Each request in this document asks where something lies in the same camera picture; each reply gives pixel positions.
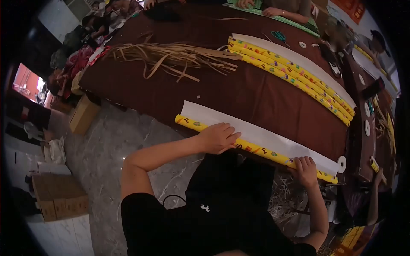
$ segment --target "brown tablecloth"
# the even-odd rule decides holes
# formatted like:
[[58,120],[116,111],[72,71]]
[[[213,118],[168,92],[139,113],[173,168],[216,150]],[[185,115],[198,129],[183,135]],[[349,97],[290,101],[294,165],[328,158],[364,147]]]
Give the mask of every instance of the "brown tablecloth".
[[[182,17],[180,22],[154,22],[141,13],[127,21],[109,44],[140,43],[144,39],[139,36],[152,30],[153,43],[185,41],[217,49],[227,43],[232,33],[265,39],[263,32],[274,43],[282,44],[270,34],[281,31],[293,51],[331,74],[319,48],[311,46],[318,39],[293,26],[216,5],[187,4],[176,10]],[[232,17],[249,20],[212,19]],[[301,48],[299,41],[308,47]],[[188,100],[282,135],[334,161],[344,155],[347,126],[329,110],[279,77],[242,61],[232,62],[239,67],[228,76],[208,68],[191,68],[187,73],[200,82],[183,78],[176,83],[176,77],[162,70],[144,79],[142,61],[119,62],[107,58],[86,70],[80,86],[172,127],[177,127],[174,118],[181,112],[184,100]],[[336,81],[344,86],[342,79]]]

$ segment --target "plastic bag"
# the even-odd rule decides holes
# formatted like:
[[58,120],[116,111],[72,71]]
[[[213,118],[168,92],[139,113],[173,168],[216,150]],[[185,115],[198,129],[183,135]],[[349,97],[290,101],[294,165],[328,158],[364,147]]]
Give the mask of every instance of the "plastic bag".
[[66,154],[64,153],[64,138],[61,136],[59,140],[51,140],[50,156],[53,163],[66,164]]

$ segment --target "scissors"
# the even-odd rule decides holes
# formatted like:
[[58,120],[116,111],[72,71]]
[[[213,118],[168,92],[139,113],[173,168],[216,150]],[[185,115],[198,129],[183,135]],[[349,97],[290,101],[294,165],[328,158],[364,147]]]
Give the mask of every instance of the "scissors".
[[280,31],[271,31],[272,36],[276,37],[277,39],[281,40],[282,42],[284,42],[286,44],[287,47],[290,47],[290,45],[288,45],[286,43],[286,37],[284,34],[282,34]]

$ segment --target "woman's hand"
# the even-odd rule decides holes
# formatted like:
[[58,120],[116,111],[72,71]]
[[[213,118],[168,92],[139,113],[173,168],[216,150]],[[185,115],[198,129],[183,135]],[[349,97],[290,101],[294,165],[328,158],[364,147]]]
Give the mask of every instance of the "woman's hand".
[[312,188],[317,185],[316,164],[311,157],[295,157],[293,159],[297,170],[288,168],[295,178],[306,188]]
[[207,127],[194,139],[200,152],[221,154],[228,149],[236,148],[234,143],[241,133],[234,132],[235,128],[229,123],[219,123]]
[[144,10],[148,10],[155,5],[155,0],[145,0],[144,1]]
[[253,0],[239,0],[239,1],[236,3],[236,5],[237,5],[239,8],[242,8],[242,9],[250,8],[249,5],[252,5],[253,7],[255,7],[255,4],[253,3]]
[[281,9],[278,9],[278,8],[269,7],[269,8],[266,8],[265,10],[263,10],[262,14],[265,15],[265,16],[268,16],[268,17],[273,17],[273,16],[282,15],[283,11]]

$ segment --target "white paper roll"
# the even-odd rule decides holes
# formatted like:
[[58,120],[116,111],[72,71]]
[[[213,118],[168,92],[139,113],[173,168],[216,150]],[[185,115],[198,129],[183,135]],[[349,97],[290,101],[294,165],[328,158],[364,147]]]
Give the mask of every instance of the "white paper roll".
[[337,163],[340,165],[337,170],[338,173],[343,173],[346,170],[346,157],[341,156],[337,159]]

